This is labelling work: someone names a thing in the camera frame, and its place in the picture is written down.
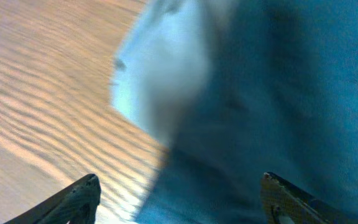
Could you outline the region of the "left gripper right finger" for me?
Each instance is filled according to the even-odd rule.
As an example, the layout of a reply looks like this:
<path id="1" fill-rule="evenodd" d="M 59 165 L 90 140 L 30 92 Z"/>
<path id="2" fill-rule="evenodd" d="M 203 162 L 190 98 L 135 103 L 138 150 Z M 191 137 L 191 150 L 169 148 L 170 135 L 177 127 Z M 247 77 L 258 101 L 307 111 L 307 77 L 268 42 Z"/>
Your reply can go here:
<path id="1" fill-rule="evenodd" d="M 273 172 L 264 173 L 260 198 L 268 224 L 358 224 Z"/>

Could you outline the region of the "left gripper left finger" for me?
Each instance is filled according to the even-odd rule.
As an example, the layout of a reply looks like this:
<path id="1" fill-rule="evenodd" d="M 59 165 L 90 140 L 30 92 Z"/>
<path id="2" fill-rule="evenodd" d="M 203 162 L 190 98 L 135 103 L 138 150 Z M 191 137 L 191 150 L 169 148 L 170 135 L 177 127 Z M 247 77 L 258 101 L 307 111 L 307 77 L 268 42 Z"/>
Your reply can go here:
<path id="1" fill-rule="evenodd" d="M 87 174 L 4 224 L 94 224 L 100 198 L 98 176 Z"/>

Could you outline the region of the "navy blue shorts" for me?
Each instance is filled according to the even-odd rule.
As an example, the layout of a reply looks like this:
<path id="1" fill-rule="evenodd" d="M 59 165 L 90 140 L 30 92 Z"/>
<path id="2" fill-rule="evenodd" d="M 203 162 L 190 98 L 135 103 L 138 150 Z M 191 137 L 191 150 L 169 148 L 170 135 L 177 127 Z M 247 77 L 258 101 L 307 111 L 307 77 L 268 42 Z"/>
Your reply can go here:
<path id="1" fill-rule="evenodd" d="M 358 220 L 358 1 L 241 1 L 137 223 L 266 223 L 273 172 Z"/>

